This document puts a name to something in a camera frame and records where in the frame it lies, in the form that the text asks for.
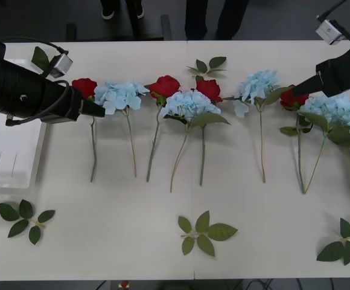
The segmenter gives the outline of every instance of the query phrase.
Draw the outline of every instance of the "rose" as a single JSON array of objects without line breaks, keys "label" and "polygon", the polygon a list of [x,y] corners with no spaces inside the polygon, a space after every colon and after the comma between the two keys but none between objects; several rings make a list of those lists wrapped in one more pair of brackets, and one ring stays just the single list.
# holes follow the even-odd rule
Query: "rose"
[{"label": "rose", "polygon": [[72,82],[73,88],[79,89],[84,98],[89,98],[95,95],[95,88],[97,87],[97,82],[91,79],[78,79]]},{"label": "rose", "polygon": [[151,96],[153,98],[171,97],[180,88],[180,83],[170,76],[164,76],[157,79],[156,83],[150,86]]},{"label": "rose", "polygon": [[281,101],[279,103],[288,111],[298,111],[308,98],[309,94],[295,97],[290,89],[281,94]]},{"label": "rose", "polygon": [[197,82],[197,91],[209,98],[213,104],[223,101],[222,98],[219,97],[221,89],[216,80],[200,80]]}]

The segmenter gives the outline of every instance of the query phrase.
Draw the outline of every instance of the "green leaf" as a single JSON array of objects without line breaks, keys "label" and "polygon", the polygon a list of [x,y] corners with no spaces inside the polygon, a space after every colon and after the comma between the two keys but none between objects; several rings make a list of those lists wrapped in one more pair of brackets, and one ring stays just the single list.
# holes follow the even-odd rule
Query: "green leaf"
[{"label": "green leaf", "polygon": [[186,237],[182,244],[182,252],[183,255],[189,254],[194,248],[195,241],[192,237]]},{"label": "green leaf", "polygon": [[197,222],[195,224],[195,229],[198,233],[203,233],[207,231],[210,223],[210,212],[206,211],[198,217]]},{"label": "green leaf", "polygon": [[299,123],[301,126],[304,126],[304,127],[307,127],[307,126],[309,126],[309,125],[311,124],[310,122],[308,122],[308,121],[305,119],[304,116],[301,116],[301,115],[298,116],[298,123]]},{"label": "green leaf", "polygon": [[41,229],[35,225],[29,231],[29,240],[33,245],[36,245],[41,238]]},{"label": "green leaf", "polygon": [[0,215],[5,221],[8,222],[13,222],[19,219],[18,213],[10,204],[0,204]]},{"label": "green leaf", "polygon": [[207,72],[207,65],[204,62],[201,62],[199,59],[197,59],[197,68],[202,74]]},{"label": "green leaf", "polygon": [[41,224],[43,222],[47,222],[48,220],[50,220],[54,216],[54,213],[56,213],[55,210],[45,210],[43,213],[41,213],[38,216],[38,222]]},{"label": "green leaf", "polygon": [[230,239],[238,230],[231,225],[214,224],[207,230],[207,235],[212,240],[227,240]]},{"label": "green leaf", "polygon": [[225,61],[226,61],[225,56],[213,57],[209,62],[209,66],[210,68],[217,68],[218,66],[224,64]]},{"label": "green leaf", "polygon": [[21,200],[21,203],[19,204],[19,215],[24,219],[31,219],[33,214],[34,212],[31,203],[24,199]]},{"label": "green leaf", "polygon": [[350,223],[344,219],[340,219],[340,234],[344,239],[350,237]]},{"label": "green leaf", "polygon": [[325,117],[312,114],[312,113],[301,113],[300,115],[304,116],[306,119],[308,119],[311,123],[315,124],[316,126],[319,126],[321,130],[324,132],[328,131],[328,121]]},{"label": "green leaf", "polygon": [[344,247],[344,266],[348,265],[350,263],[350,241],[345,242]]},{"label": "green leaf", "polygon": [[327,245],[317,256],[317,261],[334,262],[340,260],[344,255],[344,245],[341,242],[333,242]]},{"label": "green leaf", "polygon": [[21,234],[27,226],[29,225],[29,221],[27,219],[23,219],[19,222],[16,222],[10,229],[7,237],[14,237],[18,234]]},{"label": "green leaf", "polygon": [[201,115],[196,116],[193,118],[190,128],[194,128],[196,126],[206,126],[207,124],[211,123],[224,123],[231,125],[225,118],[223,118],[221,115],[214,114],[212,112],[206,112]]},{"label": "green leaf", "polygon": [[40,47],[36,47],[34,49],[31,62],[33,62],[36,66],[38,66],[43,71],[45,71],[49,66],[49,58]]},{"label": "green leaf", "polygon": [[296,127],[282,127],[279,128],[279,130],[281,131],[281,133],[289,137],[298,135]]},{"label": "green leaf", "polygon": [[350,148],[350,133],[348,127],[333,127],[328,134],[328,139],[334,144]]},{"label": "green leaf", "polygon": [[187,125],[187,120],[184,118],[179,118],[179,117],[175,117],[172,115],[166,115],[163,117],[163,119],[173,119],[173,120],[177,120],[177,121],[182,122],[184,125]]},{"label": "green leaf", "polygon": [[195,81],[199,82],[200,80],[205,80],[202,76],[196,76]]},{"label": "green leaf", "polygon": [[204,234],[201,234],[197,238],[197,245],[207,255],[215,257],[214,246],[212,245],[212,242],[209,240],[209,238],[206,237]]},{"label": "green leaf", "polygon": [[275,89],[264,99],[265,105],[271,105],[275,103],[279,100],[279,98],[281,98],[281,94],[283,92],[289,91],[290,89],[290,87]]},{"label": "green leaf", "polygon": [[177,224],[180,226],[180,228],[188,234],[191,231],[191,224],[187,218],[184,216],[179,216],[177,219]]}]

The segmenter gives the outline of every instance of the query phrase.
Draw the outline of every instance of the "person's leg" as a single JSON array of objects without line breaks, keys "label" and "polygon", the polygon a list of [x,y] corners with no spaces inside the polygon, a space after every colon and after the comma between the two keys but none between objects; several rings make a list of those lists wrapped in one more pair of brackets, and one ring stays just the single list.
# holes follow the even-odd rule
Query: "person's leg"
[{"label": "person's leg", "polygon": [[217,38],[230,40],[241,27],[249,0],[226,0],[219,17]]},{"label": "person's leg", "polygon": [[185,31],[187,39],[203,39],[207,33],[208,0],[187,0]]}]

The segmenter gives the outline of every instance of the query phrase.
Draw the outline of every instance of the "table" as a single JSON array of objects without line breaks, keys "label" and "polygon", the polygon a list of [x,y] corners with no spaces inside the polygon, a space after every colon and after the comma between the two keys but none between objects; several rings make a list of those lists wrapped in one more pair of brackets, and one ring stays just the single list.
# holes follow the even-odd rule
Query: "table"
[{"label": "table", "polygon": [[[143,84],[170,74],[186,90],[195,80],[186,66],[196,58],[227,56],[227,71],[218,78],[222,96],[258,69],[278,69],[281,85],[298,83],[317,63],[350,46],[330,47],[316,41],[61,43],[74,65],[71,81],[90,77],[98,83],[131,79]],[[34,45],[10,44],[7,58],[30,59]],[[53,49],[45,48],[50,55]],[[203,187],[199,186],[201,143],[195,130],[180,160],[169,193],[170,175],[183,139],[180,123],[160,128],[151,181],[147,164],[156,125],[154,101],[144,98],[132,112],[138,178],[133,177],[127,122],[122,115],[98,120],[98,168],[93,184],[90,117],[46,129],[36,190],[25,198],[37,213],[56,215],[32,246],[26,234],[6,239],[11,224],[0,218],[0,280],[140,280],[229,279],[261,277],[350,277],[350,265],[320,263],[317,253],[337,238],[339,219],[350,221],[350,153],[329,143],[307,195],[299,191],[294,167],[295,139],[279,127],[294,117],[278,104],[264,112],[267,184],[259,169],[258,115],[243,120],[229,102],[220,104],[232,126],[207,128]],[[305,136],[305,177],[320,147],[320,133]],[[238,228],[225,242],[214,242],[216,258],[195,248],[181,252],[177,216],[195,223],[205,210],[211,222]]]}]

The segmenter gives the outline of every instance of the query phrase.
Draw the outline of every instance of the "hydrangea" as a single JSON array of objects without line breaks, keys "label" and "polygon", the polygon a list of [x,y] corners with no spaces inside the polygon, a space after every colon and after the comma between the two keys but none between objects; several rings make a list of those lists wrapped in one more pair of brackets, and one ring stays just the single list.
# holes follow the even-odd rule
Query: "hydrangea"
[{"label": "hydrangea", "polygon": [[197,90],[182,93],[176,92],[167,98],[167,104],[161,110],[162,116],[183,117],[190,122],[196,115],[212,112],[221,114],[221,110],[213,105],[209,98]]},{"label": "hydrangea", "polygon": [[245,101],[254,105],[254,98],[266,98],[271,90],[278,88],[277,71],[257,71],[247,77],[247,80],[238,87],[238,100],[233,102],[235,114],[243,118],[249,111]]},{"label": "hydrangea", "polygon": [[116,84],[108,80],[104,86],[95,88],[95,103],[105,108],[106,115],[113,115],[116,109],[123,110],[126,106],[138,110],[141,104],[138,94],[146,92],[149,90],[136,82]]},{"label": "hydrangea", "polygon": [[330,98],[325,95],[310,97],[301,106],[299,112],[321,115],[329,123],[350,127],[350,98],[346,94],[340,94]]}]

